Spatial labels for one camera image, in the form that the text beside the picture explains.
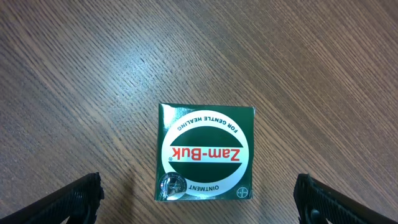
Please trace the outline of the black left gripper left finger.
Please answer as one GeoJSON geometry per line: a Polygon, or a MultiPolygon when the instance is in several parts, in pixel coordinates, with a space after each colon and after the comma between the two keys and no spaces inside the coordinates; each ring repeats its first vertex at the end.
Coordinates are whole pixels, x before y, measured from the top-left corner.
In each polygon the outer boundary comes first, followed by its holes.
{"type": "Polygon", "coordinates": [[[1,223],[94,224],[104,199],[100,174],[89,173],[52,194],[1,219],[1,223]]]}

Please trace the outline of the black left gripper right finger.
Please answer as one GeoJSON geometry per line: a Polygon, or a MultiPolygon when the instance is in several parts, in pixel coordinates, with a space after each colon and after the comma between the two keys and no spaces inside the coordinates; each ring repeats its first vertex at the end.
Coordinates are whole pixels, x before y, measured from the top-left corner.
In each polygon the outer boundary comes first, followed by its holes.
{"type": "Polygon", "coordinates": [[[397,224],[335,189],[299,174],[294,187],[294,200],[300,224],[397,224]]]}

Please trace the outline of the green Zam-Buk ointment box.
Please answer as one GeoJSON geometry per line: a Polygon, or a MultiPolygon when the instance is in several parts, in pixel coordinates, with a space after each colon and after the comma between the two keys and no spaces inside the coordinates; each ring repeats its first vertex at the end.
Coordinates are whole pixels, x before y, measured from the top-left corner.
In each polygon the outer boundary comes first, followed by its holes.
{"type": "Polygon", "coordinates": [[[159,104],[155,200],[251,199],[255,112],[159,104]]]}

